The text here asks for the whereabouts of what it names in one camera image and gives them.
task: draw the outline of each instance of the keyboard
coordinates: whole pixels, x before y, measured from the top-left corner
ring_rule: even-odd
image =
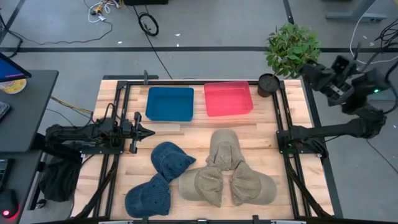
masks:
[[[0,101],[0,121],[6,116],[10,110],[10,105]]]
[[[6,186],[12,162],[12,159],[0,159],[0,193],[4,190],[4,186]]]

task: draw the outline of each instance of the plastic tray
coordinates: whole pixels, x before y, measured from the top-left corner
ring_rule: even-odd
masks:
[[[153,121],[191,121],[193,88],[149,88],[145,115]]]
[[[246,114],[253,110],[249,83],[246,81],[205,84],[208,116]]]

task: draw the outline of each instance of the black bag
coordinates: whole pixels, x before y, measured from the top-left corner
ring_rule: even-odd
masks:
[[[39,187],[47,200],[65,202],[76,190],[81,163],[54,157],[46,165]]]

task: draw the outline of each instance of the tan cap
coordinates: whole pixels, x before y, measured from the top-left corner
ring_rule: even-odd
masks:
[[[208,201],[221,206],[223,175],[217,167],[203,167],[184,172],[178,181],[180,194],[187,200]]]
[[[275,200],[277,189],[272,178],[250,169],[245,162],[241,162],[232,175],[231,192],[235,205],[266,205]]]
[[[235,170],[240,162],[245,161],[234,131],[219,129],[213,133],[210,141],[210,155],[206,161],[208,166],[217,166],[221,170]]]

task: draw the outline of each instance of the red tray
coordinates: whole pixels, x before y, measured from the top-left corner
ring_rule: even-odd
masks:
[[[249,83],[246,81],[205,84],[208,116],[246,114],[253,110]]]

